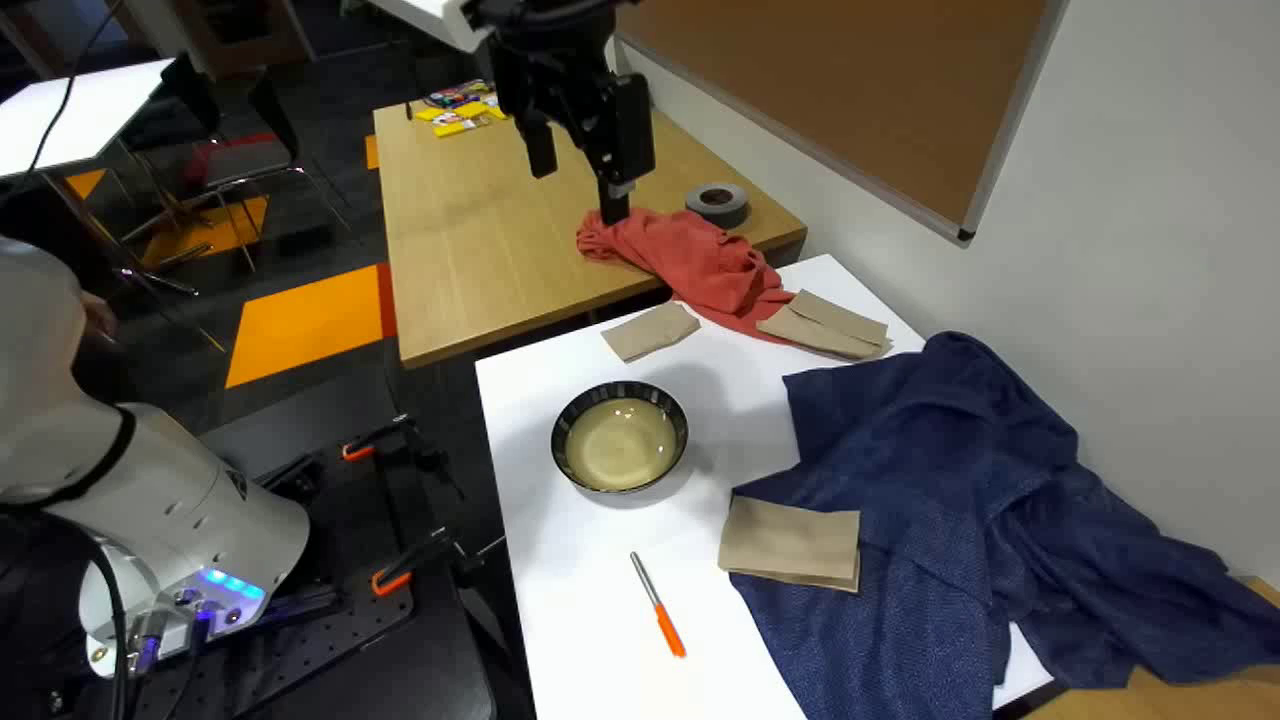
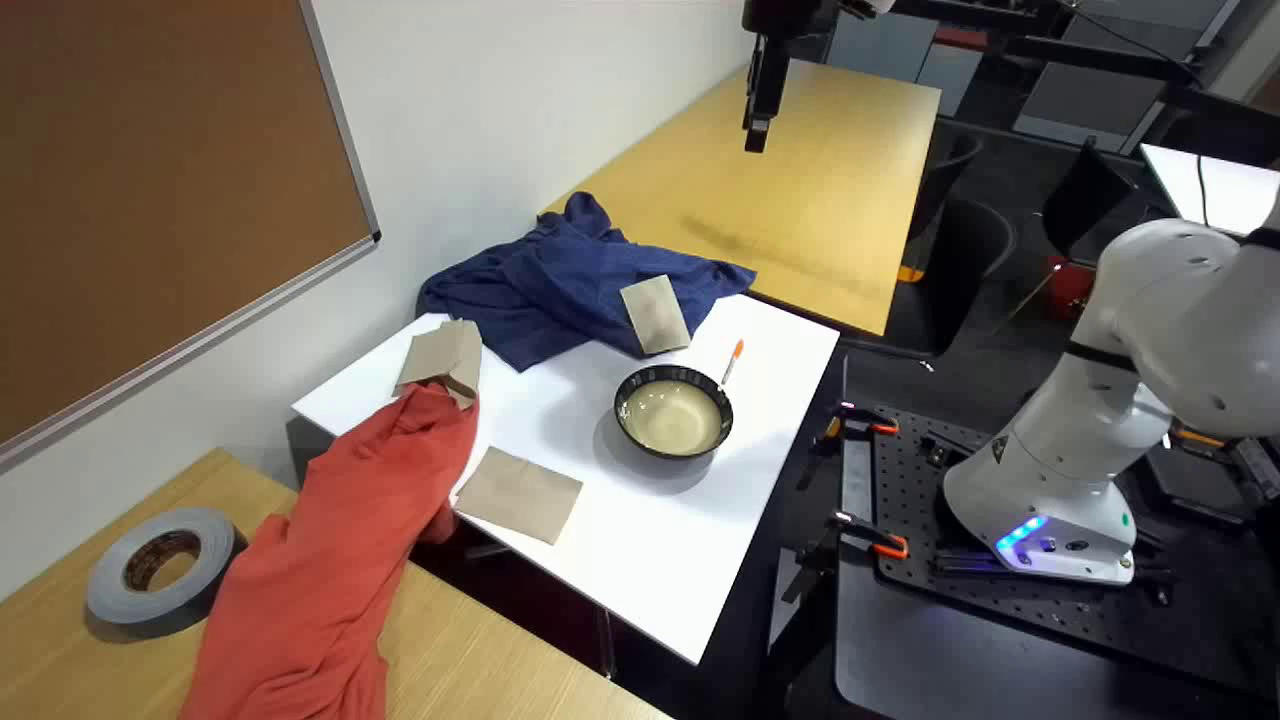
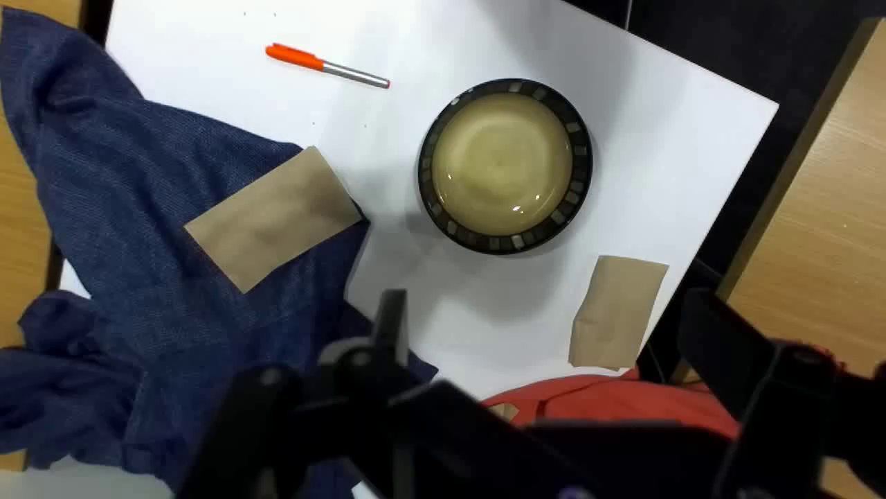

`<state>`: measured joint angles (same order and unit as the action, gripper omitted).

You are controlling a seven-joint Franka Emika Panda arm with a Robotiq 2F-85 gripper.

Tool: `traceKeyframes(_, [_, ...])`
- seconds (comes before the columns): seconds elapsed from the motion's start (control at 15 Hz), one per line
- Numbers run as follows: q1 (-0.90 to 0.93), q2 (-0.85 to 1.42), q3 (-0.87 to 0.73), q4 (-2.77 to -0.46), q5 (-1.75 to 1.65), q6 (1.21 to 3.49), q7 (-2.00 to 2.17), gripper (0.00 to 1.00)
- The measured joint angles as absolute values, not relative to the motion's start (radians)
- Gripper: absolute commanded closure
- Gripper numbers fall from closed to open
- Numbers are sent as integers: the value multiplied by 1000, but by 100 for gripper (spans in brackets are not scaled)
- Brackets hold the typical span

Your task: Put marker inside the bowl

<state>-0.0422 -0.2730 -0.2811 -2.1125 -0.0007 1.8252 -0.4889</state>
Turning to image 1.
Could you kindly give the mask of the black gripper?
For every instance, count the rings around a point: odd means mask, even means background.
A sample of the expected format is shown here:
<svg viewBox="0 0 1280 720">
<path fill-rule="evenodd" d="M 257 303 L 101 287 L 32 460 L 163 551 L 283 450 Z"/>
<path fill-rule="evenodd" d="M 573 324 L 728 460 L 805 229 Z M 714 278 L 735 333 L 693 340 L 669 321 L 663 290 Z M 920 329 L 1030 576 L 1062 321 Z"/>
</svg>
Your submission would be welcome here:
<svg viewBox="0 0 1280 720">
<path fill-rule="evenodd" d="M 556 171 L 552 129 L 563 129 L 594 171 L 602 222 L 628 215 L 631 179 L 654 168 L 648 78 L 602 58 L 621 4 L 628 0 L 465 0 L 528 171 Z"/>
</svg>

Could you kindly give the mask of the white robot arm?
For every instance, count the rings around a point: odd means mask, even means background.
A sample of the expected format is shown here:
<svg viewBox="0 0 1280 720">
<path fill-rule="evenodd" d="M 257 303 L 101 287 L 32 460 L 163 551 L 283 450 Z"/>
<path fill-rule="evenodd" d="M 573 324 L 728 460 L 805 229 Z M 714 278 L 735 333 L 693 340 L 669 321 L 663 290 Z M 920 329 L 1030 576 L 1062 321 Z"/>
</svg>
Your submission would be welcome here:
<svg viewBox="0 0 1280 720">
<path fill-rule="evenodd" d="M 602 40 L 624 0 L 465 0 L 499 111 L 530 176 L 556 171 L 563 129 L 594 176 L 594 218 L 628 215 L 654 168 L 648 78 L 613 72 Z M 122 679 L 172 653 L 172 630 L 222 641 L 252 626 L 311 538 L 307 507 L 242 478 L 154 404 L 79 387 L 82 282 L 27 245 L 0 240 L 0 505 L 87 534 L 82 656 Z"/>
</svg>

